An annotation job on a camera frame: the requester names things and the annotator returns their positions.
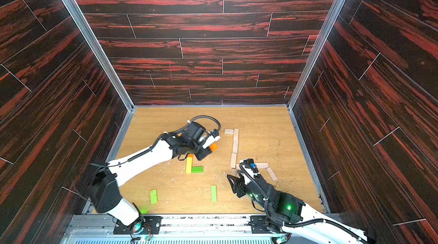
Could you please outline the yellow block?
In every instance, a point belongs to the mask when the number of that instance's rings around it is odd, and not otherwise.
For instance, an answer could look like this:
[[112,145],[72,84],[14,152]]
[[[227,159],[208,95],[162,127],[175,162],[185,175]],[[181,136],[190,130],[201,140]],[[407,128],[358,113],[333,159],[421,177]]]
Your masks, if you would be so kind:
[[186,159],[186,174],[191,174],[192,173],[192,164],[193,164],[193,157],[187,157]]

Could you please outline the small green block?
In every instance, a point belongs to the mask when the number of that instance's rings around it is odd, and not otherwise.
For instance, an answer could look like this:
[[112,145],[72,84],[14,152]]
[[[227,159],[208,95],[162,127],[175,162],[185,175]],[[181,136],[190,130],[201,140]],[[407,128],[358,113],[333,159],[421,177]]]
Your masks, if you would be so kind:
[[203,173],[204,169],[202,166],[193,166],[191,168],[191,173]]

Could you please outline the short natural wood block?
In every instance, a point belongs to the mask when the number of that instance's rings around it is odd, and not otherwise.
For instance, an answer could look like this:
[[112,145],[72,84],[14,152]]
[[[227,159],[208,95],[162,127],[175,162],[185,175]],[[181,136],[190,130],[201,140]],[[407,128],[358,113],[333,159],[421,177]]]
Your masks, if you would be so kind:
[[225,134],[231,134],[231,135],[233,135],[234,132],[235,132],[234,129],[224,129],[224,133],[225,133]]

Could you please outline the natural wood block neck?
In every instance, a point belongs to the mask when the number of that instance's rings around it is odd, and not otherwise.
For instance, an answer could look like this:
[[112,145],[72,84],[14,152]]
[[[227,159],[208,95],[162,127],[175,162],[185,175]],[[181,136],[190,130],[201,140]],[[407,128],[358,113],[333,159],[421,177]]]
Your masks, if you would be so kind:
[[233,133],[233,140],[238,141],[239,129],[235,128]]
[[232,153],[238,154],[238,140],[233,141]]

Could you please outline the natural wood block neck top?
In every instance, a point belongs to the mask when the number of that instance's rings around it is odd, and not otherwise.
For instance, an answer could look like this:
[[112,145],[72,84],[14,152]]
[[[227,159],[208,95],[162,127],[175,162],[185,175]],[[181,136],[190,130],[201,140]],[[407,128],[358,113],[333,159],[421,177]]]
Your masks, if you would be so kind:
[[239,129],[235,128],[233,133],[233,140],[238,141]]

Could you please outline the natural wood block body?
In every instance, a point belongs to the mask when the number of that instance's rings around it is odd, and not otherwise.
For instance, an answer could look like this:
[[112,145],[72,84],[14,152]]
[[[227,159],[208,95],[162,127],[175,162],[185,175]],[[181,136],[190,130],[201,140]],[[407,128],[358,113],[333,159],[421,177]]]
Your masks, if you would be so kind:
[[232,153],[231,154],[231,158],[230,158],[230,167],[232,169],[236,168],[236,163],[237,163],[237,154],[236,153]]

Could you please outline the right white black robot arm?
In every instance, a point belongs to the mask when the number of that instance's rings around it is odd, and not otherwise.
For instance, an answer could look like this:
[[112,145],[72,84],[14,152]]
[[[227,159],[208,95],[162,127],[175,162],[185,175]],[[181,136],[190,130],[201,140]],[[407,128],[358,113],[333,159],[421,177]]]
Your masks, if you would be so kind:
[[261,175],[253,159],[239,163],[236,175],[227,175],[231,190],[238,198],[249,197],[255,210],[264,213],[251,220],[252,229],[299,236],[318,244],[375,244],[370,231],[345,225],[311,207],[303,200],[276,190]]

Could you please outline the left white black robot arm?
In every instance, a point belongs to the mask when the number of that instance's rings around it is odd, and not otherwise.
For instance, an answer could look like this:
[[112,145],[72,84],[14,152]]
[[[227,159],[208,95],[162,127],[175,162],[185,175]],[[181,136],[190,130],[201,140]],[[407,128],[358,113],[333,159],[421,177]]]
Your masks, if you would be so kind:
[[138,174],[173,158],[193,154],[203,160],[216,149],[220,130],[221,124],[214,117],[195,116],[182,128],[160,134],[147,148],[105,164],[91,163],[97,170],[86,195],[97,213],[109,214],[123,225],[133,227],[140,222],[141,211],[121,195],[119,188]]

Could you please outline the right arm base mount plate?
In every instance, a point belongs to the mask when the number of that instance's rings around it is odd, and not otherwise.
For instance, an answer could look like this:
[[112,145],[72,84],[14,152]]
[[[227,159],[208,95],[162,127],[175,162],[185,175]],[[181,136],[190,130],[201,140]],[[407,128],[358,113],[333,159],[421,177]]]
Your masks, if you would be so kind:
[[279,223],[275,223],[266,215],[251,215],[249,225],[252,234],[287,234]]

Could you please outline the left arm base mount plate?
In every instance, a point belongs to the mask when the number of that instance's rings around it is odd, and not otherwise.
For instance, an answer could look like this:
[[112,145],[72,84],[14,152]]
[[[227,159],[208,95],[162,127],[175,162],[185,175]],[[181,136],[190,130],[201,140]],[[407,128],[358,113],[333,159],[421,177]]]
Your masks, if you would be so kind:
[[162,216],[143,215],[131,225],[124,225],[117,220],[114,235],[150,236],[158,234],[162,224]]

